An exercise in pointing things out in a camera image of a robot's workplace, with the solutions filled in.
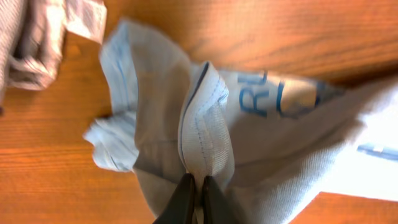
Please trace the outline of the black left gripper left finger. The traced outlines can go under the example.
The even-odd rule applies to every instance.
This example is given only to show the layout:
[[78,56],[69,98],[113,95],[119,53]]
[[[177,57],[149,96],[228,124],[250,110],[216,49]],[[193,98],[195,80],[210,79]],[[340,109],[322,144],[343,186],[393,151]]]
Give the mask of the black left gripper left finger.
[[184,174],[166,208],[153,224],[192,224],[195,204],[195,179]]

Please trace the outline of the light blue t-shirt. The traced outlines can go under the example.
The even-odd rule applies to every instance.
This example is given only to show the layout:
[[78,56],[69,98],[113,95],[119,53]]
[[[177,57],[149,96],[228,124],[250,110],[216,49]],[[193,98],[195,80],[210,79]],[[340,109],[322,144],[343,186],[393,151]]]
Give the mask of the light blue t-shirt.
[[320,192],[397,200],[397,77],[344,90],[195,64],[123,20],[99,56],[113,115],[84,138],[103,169],[133,172],[159,216],[186,173],[213,176],[241,223],[288,223]]

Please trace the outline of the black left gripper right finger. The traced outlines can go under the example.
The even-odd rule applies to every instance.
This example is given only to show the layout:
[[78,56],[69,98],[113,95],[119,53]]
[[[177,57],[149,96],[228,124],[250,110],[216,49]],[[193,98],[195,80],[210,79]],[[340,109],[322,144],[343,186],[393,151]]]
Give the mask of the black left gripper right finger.
[[239,224],[236,214],[212,176],[206,176],[202,187],[204,224]]

